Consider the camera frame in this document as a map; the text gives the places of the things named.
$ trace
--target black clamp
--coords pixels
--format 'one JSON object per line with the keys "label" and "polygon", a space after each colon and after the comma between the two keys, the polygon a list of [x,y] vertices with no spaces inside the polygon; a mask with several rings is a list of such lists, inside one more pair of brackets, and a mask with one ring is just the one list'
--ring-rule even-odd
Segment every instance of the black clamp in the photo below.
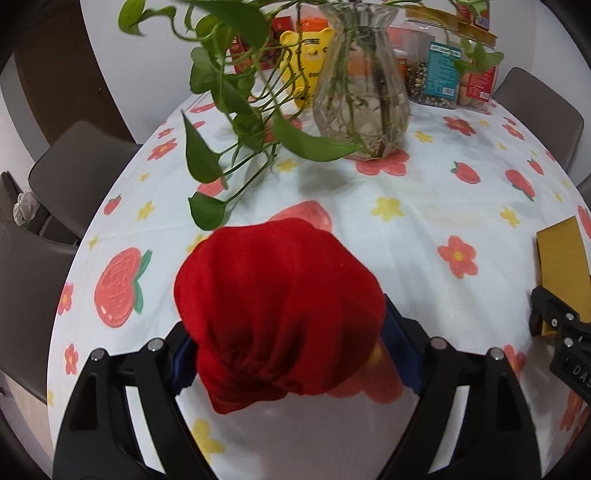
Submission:
{"label": "black clamp", "polygon": [[544,287],[531,293],[530,333],[542,333],[543,322],[556,332],[550,371],[583,401],[591,404],[591,324]]}

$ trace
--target tablecloth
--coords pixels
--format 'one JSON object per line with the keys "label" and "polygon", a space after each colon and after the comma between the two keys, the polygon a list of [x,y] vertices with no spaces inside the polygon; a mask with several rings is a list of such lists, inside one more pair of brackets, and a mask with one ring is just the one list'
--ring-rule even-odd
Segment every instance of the tablecloth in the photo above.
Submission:
{"label": "tablecloth", "polygon": [[[136,350],[179,321],[176,272],[210,235],[193,223],[187,198],[196,189],[226,198],[264,161],[228,178],[228,192],[219,181],[199,185],[186,167],[181,109],[212,149],[235,142],[211,97],[191,97],[154,132],[105,199],[57,311],[47,393],[54,442],[92,350]],[[411,111],[403,145],[381,161],[319,164],[280,150],[227,225],[307,219],[332,232],[430,336],[464,351],[503,348],[531,407],[546,470],[577,432],[583,406],[550,374],[552,348],[528,333],[528,296],[539,268],[535,233],[575,215],[589,252],[587,207],[543,143],[501,105],[493,103],[489,115],[415,104]],[[296,123],[317,134],[311,112]],[[224,155],[222,164],[229,162]],[[383,384],[392,374],[386,368],[375,381]],[[197,378],[178,402],[222,480],[371,480],[417,402],[408,389],[395,400],[372,389],[361,385],[345,398],[290,394],[222,416]],[[129,396],[146,463],[159,468],[137,392],[129,389]],[[433,468],[449,461],[465,401],[461,388]]]}

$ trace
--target yellow container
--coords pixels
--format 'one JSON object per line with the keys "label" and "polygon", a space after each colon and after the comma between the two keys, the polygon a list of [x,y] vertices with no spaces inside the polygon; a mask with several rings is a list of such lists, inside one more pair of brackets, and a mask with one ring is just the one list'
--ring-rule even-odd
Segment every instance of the yellow container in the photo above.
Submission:
{"label": "yellow container", "polygon": [[[295,104],[298,107],[301,107],[305,103],[308,105],[312,104],[314,91],[316,90],[316,85],[318,84],[318,77],[320,76],[320,71],[322,70],[322,65],[324,63],[324,58],[326,57],[326,51],[328,50],[332,35],[332,28],[324,28],[319,32],[301,33],[302,45],[300,61],[301,67],[303,69],[302,74],[308,79],[309,88],[306,98],[306,95],[304,94],[306,84],[302,77],[299,77],[291,87],[291,93],[293,94],[296,102]],[[298,32],[288,30],[281,34],[279,42],[282,45],[295,45],[298,43],[299,38],[300,34]],[[291,69],[293,70],[294,74],[299,71],[296,53],[297,46],[289,47],[289,49],[292,53],[291,60],[288,62],[289,55],[285,55],[284,60],[280,65],[281,71],[285,69],[283,75],[281,76],[284,82],[289,81],[291,77],[291,71],[287,67],[288,63],[291,65]]]}

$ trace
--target red cloth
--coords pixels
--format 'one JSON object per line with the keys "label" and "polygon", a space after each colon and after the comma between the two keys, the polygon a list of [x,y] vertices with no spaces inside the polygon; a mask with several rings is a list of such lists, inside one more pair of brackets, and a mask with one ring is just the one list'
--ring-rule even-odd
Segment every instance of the red cloth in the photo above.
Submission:
{"label": "red cloth", "polygon": [[217,230],[185,260],[174,298],[218,413],[331,390],[366,363],[385,315],[372,273],[299,219]]}

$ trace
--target wooden door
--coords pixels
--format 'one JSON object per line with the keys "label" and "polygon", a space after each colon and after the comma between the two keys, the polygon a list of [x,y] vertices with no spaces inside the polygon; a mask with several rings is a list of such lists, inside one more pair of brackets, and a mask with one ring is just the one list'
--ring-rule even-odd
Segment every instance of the wooden door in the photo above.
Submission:
{"label": "wooden door", "polygon": [[134,141],[96,62],[79,1],[54,0],[22,36],[15,59],[22,89],[50,145],[78,120]]}

